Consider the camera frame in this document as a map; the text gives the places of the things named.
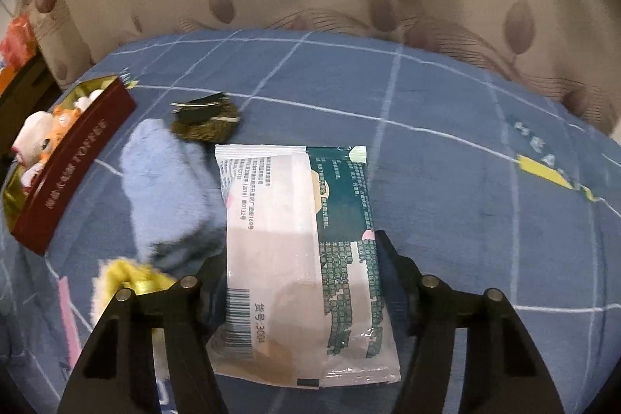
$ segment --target brown fuzzy object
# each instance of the brown fuzzy object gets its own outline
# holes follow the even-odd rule
[[[222,110],[218,116],[207,120],[204,123],[186,125],[179,121],[174,121],[170,130],[179,138],[186,141],[203,141],[220,143],[229,139],[239,125],[238,122],[219,120],[218,118],[239,118],[239,111],[235,104],[229,99],[225,99]]]

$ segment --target white and green package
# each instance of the white and green package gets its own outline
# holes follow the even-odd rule
[[[378,272],[366,148],[225,145],[219,374],[278,386],[401,379]]]

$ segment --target red box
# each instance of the red box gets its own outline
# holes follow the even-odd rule
[[[2,192],[4,215],[11,234],[38,255],[46,252],[86,171],[136,107],[136,102],[116,76],[80,83],[61,105],[73,109],[77,97],[88,95],[107,82],[103,93],[77,119],[54,150],[30,194],[24,194],[19,168],[10,175]]]

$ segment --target bed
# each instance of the bed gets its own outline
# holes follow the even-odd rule
[[[621,147],[561,105],[448,57],[309,32],[151,38],[122,46],[82,80],[125,69],[139,81],[130,91],[137,109],[89,169],[45,258],[21,247],[2,220],[0,359],[40,414],[55,411],[69,373],[58,281],[68,283],[83,346],[99,261],[135,256],[119,167],[128,135],[144,118],[170,121],[171,102],[220,90],[241,111],[232,142],[367,146],[376,228],[454,289],[506,293],[566,412],[582,412],[613,370],[621,356]],[[534,138],[591,200],[520,168],[517,158],[541,146]],[[413,342],[403,306],[389,309],[403,370]],[[464,337],[448,413],[459,401]],[[399,390],[219,384],[234,414],[387,413]],[[170,394],[160,384],[163,412],[174,410]]]

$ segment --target dark green object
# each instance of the dark green object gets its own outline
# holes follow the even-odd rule
[[[170,130],[186,141],[224,142],[240,123],[237,107],[222,93],[171,105],[178,109]]]

